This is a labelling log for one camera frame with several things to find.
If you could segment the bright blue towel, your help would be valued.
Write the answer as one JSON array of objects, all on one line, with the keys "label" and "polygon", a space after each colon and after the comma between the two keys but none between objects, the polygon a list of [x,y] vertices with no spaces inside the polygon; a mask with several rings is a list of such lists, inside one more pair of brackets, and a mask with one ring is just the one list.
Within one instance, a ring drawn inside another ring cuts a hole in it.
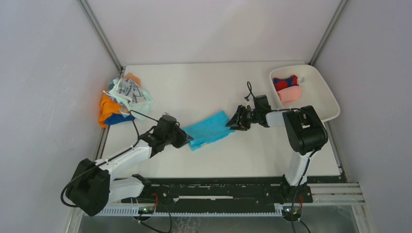
[{"label": "bright blue towel", "polygon": [[217,142],[231,133],[231,130],[226,124],[229,118],[224,111],[219,111],[214,115],[183,128],[183,131],[193,139],[189,142],[191,151],[200,149],[202,146]]}]

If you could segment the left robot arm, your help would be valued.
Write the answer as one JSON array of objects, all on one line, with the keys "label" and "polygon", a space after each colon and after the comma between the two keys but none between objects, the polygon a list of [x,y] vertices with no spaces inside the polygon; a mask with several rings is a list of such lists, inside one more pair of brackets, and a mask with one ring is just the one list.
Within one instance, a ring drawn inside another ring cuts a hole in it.
[{"label": "left robot arm", "polygon": [[60,201],[65,206],[80,208],[89,216],[95,216],[109,203],[126,198],[147,202],[152,196],[150,182],[139,174],[128,178],[120,175],[162,152],[168,145],[178,149],[192,140],[179,126],[166,132],[153,126],[118,154],[96,161],[82,160],[63,188]]}]

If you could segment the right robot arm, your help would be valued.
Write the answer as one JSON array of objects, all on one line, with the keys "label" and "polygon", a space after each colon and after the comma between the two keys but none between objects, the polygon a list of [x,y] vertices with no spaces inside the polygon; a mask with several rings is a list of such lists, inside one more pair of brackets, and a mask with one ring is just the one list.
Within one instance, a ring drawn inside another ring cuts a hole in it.
[{"label": "right robot arm", "polygon": [[284,126],[288,142],[294,154],[284,175],[287,185],[281,188],[281,197],[293,202],[300,196],[298,186],[307,182],[307,171],[312,157],[328,142],[327,131],[314,107],[272,110],[268,107],[251,109],[239,105],[226,127],[235,131],[247,131],[251,124],[265,128]]}]

